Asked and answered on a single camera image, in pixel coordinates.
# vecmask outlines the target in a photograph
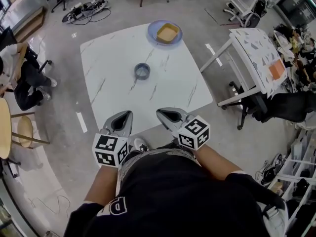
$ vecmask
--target shoe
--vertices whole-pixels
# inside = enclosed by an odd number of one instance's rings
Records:
[[[136,150],[139,150],[142,153],[149,150],[146,142],[142,138],[136,138],[134,140],[134,147]]]
[[[49,77],[49,79],[51,80],[51,87],[56,87],[57,86],[57,81],[51,77]]]
[[[50,100],[51,96],[45,90],[43,90],[41,87],[37,88],[37,90],[39,90],[43,94],[44,99]]]

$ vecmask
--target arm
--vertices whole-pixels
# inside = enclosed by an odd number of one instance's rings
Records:
[[[117,168],[101,166],[87,196],[85,197],[85,201],[105,206],[115,198],[117,180]]]
[[[306,75],[306,80],[311,82],[310,77],[308,76],[306,69],[303,69],[304,74]]]
[[[5,85],[5,86],[1,86],[0,87],[0,97],[2,97],[2,95],[5,93],[5,91],[7,90],[7,89],[11,89],[12,87],[11,87],[11,84],[10,83],[8,83],[7,85]]]
[[[17,62],[16,67],[15,67],[15,79],[16,79],[16,81],[18,81],[21,78],[21,67],[23,64],[23,60],[24,60],[28,45],[27,45],[27,43],[24,42],[24,43],[18,43],[16,46],[17,46],[16,53],[20,53],[18,62]]]
[[[207,145],[194,152],[194,155],[197,161],[218,180],[225,180],[230,173],[242,170]]]

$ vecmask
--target white marble table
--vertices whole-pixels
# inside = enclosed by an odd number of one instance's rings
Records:
[[[161,123],[156,110],[177,107],[187,112],[213,99],[183,40],[175,47],[152,44],[146,25],[117,31],[80,46],[85,83],[98,128],[112,115],[131,110],[132,134]],[[136,64],[151,67],[147,80],[134,77]]]

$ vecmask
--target floor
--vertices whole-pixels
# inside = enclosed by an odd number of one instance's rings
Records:
[[[212,56],[211,49],[217,51],[228,40],[229,28],[238,27],[223,25],[230,23],[229,15],[222,11],[227,0],[170,0],[170,3],[166,0],[144,0],[142,8],[139,0],[108,1],[112,14],[107,19],[85,26],[63,25],[61,18],[66,13],[59,7],[46,16],[44,26],[28,41],[39,54],[40,62],[45,59],[53,61],[45,72],[59,83],[53,89],[51,101],[36,107],[36,114],[32,116],[35,136],[47,139],[51,144],[34,150],[13,146],[12,158],[22,162],[18,168],[12,166],[19,177],[12,179],[7,175],[5,179],[17,204],[40,236],[47,230],[63,235],[70,212],[80,206],[98,171],[91,154],[98,128],[84,81],[80,45],[117,30],[168,19],[182,28],[184,42],[197,66],[201,67]],[[77,2],[70,1],[67,8]],[[94,20],[104,16],[99,14]],[[258,27],[270,33],[279,23],[281,19],[270,9]],[[261,124],[247,117],[245,127],[238,131],[240,110],[228,108],[223,111],[216,105],[230,95],[228,83],[237,81],[224,55],[220,61],[222,66],[213,63],[203,73],[214,101],[194,111],[194,114],[210,123],[208,145],[254,176],[265,160],[272,160],[277,153],[287,152],[296,130],[281,119]],[[20,113],[12,95],[7,94],[6,98],[11,112]],[[82,129],[79,113],[87,132]],[[145,138],[152,148],[172,139],[162,126],[137,136]]]

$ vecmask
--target desk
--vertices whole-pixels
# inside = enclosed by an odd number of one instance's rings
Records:
[[[239,99],[253,95],[258,92],[271,96],[273,92],[286,79],[287,72],[284,68],[284,73],[278,80],[273,80],[269,71],[269,66],[280,59],[277,50],[269,40],[267,34],[258,28],[248,29],[232,29],[229,35],[230,39],[210,58],[201,68],[203,72],[212,62],[216,60],[229,46],[233,45],[238,55],[242,59],[244,65],[250,74],[254,87],[250,85],[249,80],[241,69],[234,63],[230,65],[240,81],[244,93],[234,96],[230,99],[218,103],[218,106],[223,106]]]
[[[81,45],[85,83],[98,128],[112,115],[133,112],[132,134],[157,125],[156,110],[177,107],[191,112],[213,99],[184,41],[153,44],[148,24],[101,36]],[[147,80],[135,80],[134,67],[151,68]]]
[[[0,98],[0,158],[7,159],[10,154],[12,144],[11,114],[8,103]]]

